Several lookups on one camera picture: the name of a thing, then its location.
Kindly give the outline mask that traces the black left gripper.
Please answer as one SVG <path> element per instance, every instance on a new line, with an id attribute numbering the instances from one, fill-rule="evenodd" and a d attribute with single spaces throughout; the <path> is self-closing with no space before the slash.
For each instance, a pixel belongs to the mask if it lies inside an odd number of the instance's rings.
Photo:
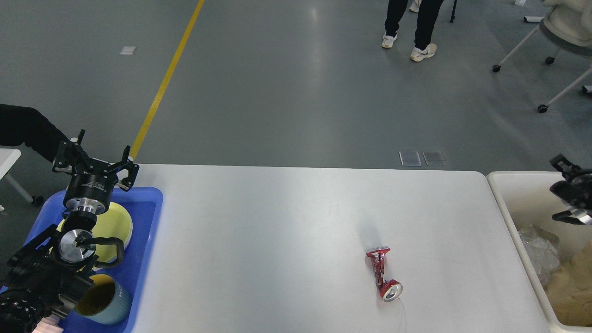
<path id="1" fill-rule="evenodd" d="M 66 210 L 103 214 L 110 207 L 114 187 L 129 191 L 135 185 L 140 165 L 133 161 L 128 145 L 120 161 L 93 169 L 91 158 L 82 149 L 85 132 L 82 129 L 78 137 L 61 141 L 51 170 L 71 176 L 63 199 Z"/>

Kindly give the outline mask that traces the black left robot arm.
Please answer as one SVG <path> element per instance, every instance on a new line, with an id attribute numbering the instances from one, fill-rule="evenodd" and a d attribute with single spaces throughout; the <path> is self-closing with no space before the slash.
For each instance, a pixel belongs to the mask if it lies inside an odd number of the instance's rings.
<path id="1" fill-rule="evenodd" d="M 93 269 L 113 268 L 124 259 L 124 240 L 97 237 L 93 228 L 109 210 L 114 188 L 129 191 L 140 167 L 130 146 L 113 164 L 89 157 L 82 148 L 84 134 L 60 143 L 51 169 L 71 177 L 62 228 L 48 226 L 7 262 L 9 271 L 1 278 L 5 333 L 31 333 L 44 318 L 65 318 L 93 287 Z"/>

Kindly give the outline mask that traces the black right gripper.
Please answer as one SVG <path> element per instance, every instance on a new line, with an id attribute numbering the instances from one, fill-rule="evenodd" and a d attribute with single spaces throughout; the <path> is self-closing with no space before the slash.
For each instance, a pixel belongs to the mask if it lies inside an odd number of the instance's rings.
<path id="1" fill-rule="evenodd" d="M 557 154 L 549 161 L 554 169 L 561 173 L 564 180 L 550 186 L 550 192 L 558 196 L 569 206 L 579 208 L 553 214 L 552 219 L 571 225 L 592 225 L 592 171 L 583 170 L 573 164 L 563 154 Z"/>

